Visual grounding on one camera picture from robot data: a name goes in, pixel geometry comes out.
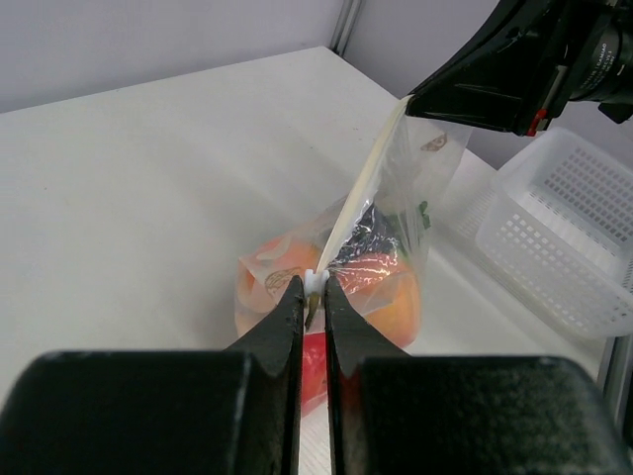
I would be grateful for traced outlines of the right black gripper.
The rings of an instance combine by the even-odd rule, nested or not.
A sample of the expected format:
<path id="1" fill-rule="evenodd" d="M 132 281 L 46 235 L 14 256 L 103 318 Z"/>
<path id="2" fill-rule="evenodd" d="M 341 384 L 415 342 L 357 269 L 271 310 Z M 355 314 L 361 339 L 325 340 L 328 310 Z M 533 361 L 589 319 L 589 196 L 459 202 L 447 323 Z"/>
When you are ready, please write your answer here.
<path id="1" fill-rule="evenodd" d="M 568 6 L 498 2 L 473 37 L 411 90 L 407 114 L 528 137 L 570 102 L 596 103 L 617 125 L 631 120 L 632 3 L 573 1 L 555 60 Z"/>

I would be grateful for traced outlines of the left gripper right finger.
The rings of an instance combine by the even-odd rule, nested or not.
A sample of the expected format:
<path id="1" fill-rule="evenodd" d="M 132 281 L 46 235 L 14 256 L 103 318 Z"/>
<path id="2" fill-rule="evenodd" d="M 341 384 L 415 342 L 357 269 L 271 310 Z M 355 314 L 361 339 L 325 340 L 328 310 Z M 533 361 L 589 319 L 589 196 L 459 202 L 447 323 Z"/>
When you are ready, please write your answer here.
<path id="1" fill-rule="evenodd" d="M 601 394 L 554 356 L 412 356 L 324 286 L 335 474 L 624 474 Z"/>

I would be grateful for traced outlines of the green leafy vegetable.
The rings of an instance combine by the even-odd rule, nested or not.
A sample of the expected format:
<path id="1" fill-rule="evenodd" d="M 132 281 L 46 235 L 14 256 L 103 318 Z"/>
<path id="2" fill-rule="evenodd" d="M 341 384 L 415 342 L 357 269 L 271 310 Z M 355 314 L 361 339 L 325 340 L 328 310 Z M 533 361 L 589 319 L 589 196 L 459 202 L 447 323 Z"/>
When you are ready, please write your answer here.
<path id="1" fill-rule="evenodd" d="M 389 236 L 405 257 L 422 249 L 427 232 L 431 228 L 428 202 L 422 201 L 413 208 L 386 216 Z"/>

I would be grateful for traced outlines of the orange peach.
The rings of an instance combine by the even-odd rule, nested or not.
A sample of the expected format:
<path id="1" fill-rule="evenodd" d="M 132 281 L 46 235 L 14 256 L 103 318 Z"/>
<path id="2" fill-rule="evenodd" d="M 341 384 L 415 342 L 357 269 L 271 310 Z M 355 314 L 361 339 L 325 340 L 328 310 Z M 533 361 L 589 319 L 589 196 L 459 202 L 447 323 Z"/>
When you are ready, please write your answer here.
<path id="1" fill-rule="evenodd" d="M 406 261 L 369 253 L 344 264 L 338 278 L 352 307 L 393 344 L 404 348 L 416 339 L 421 291 Z"/>

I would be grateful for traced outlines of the green orange mango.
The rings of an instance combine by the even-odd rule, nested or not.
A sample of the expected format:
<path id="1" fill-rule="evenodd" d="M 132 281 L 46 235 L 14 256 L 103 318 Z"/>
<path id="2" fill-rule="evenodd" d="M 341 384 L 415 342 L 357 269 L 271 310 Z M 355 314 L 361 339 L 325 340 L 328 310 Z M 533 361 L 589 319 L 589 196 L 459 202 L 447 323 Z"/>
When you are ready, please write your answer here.
<path id="1" fill-rule="evenodd" d="M 295 275 L 316 268 L 320 253 L 313 243 L 291 235 L 262 244 L 238 259 L 236 301 L 254 313 L 270 312 Z"/>

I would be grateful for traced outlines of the dark purple fruit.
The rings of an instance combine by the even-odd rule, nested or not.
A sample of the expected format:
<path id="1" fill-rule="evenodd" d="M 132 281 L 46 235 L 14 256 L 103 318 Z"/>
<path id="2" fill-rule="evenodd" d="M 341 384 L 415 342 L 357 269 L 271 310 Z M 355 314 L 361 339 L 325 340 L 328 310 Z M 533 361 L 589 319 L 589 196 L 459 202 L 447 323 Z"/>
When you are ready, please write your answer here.
<path id="1" fill-rule="evenodd" d="M 354 226 L 351 236 L 342 245 L 334 262 L 345 264 L 369 253 L 398 255 L 408 259 L 389 236 L 386 216 L 374 204 L 370 205 Z"/>

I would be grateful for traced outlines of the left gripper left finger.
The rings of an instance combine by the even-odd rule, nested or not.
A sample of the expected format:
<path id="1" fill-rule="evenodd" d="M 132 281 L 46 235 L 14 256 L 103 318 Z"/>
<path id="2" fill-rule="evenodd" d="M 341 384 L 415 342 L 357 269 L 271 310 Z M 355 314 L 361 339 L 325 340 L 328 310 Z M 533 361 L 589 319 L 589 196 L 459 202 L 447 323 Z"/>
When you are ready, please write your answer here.
<path id="1" fill-rule="evenodd" d="M 304 285 L 223 350 L 57 351 L 1 412 L 5 474 L 294 474 Z"/>

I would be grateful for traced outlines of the red tomato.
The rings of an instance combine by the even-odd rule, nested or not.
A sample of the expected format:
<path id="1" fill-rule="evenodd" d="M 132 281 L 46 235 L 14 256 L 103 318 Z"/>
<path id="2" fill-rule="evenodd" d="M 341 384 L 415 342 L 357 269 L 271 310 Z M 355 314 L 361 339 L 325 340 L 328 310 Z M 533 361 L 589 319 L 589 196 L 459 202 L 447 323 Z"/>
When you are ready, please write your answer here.
<path id="1" fill-rule="evenodd" d="M 325 333 L 307 334 L 303 342 L 302 394 L 303 408 L 315 404 L 327 390 Z"/>

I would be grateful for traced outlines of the clear zip top bag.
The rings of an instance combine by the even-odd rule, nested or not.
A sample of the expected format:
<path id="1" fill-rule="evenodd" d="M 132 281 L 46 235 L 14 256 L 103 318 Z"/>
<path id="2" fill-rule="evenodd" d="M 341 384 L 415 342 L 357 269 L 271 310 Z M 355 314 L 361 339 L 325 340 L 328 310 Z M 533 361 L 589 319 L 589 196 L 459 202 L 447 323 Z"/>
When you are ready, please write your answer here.
<path id="1" fill-rule="evenodd" d="M 317 218 L 260 245 L 237 262 L 238 334 L 279 303 L 293 277 L 309 280 L 301 406 L 326 400 L 324 310 L 316 282 L 334 277 L 354 310 L 391 343 L 415 341 L 431 214 L 454 176 L 471 128 L 417 118 L 407 95 L 392 111 L 348 195 Z"/>

